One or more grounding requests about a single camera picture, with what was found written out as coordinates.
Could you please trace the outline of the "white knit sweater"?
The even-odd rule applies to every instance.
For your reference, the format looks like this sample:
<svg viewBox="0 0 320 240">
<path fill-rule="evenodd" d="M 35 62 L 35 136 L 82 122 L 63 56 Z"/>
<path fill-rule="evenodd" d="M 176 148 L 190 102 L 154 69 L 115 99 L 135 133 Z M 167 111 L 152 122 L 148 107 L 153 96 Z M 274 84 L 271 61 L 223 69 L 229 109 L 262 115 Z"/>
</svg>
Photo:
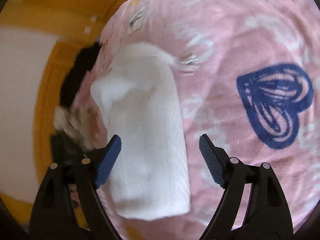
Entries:
<svg viewBox="0 0 320 240">
<path fill-rule="evenodd" d="M 157 46 L 134 43 L 121 48 L 110 72 L 91 85 L 107 135 L 121 138 L 107 185 L 116 213 L 127 219 L 151 221 L 190 210 L 174 62 Z"/>
</svg>

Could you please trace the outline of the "pink patterned bed quilt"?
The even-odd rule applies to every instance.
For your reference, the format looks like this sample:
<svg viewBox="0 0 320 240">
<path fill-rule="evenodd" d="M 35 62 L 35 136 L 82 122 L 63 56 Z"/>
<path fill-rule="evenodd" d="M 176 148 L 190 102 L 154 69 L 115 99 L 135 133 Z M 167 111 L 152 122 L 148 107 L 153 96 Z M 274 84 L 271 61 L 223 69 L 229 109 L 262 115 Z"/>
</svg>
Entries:
<svg viewBox="0 0 320 240">
<path fill-rule="evenodd" d="M 151 222 L 120 217 L 99 191 L 124 239 L 199 239 L 223 190 L 212 180 L 199 137 L 244 163 L 268 162 L 283 188 L 293 229 L 319 202 L 319 9 L 313 0 L 128 0 L 105 25 L 103 45 L 77 94 L 92 107 L 90 86 L 114 54 L 150 42 L 176 57 L 196 56 L 176 72 L 189 165 L 191 209 Z"/>
</svg>

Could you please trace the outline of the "black garment on bed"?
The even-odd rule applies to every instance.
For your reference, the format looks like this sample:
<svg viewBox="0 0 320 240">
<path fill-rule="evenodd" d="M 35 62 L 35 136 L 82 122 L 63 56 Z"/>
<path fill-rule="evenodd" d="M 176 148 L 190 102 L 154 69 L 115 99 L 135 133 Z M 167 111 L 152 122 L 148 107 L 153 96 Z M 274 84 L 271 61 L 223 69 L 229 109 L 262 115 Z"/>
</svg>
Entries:
<svg viewBox="0 0 320 240">
<path fill-rule="evenodd" d="M 64 78 L 60 89 L 60 106 L 71 108 L 85 75 L 92 70 L 97 60 L 101 47 L 99 42 L 95 42 L 82 48 L 77 54 L 73 67 Z"/>
</svg>

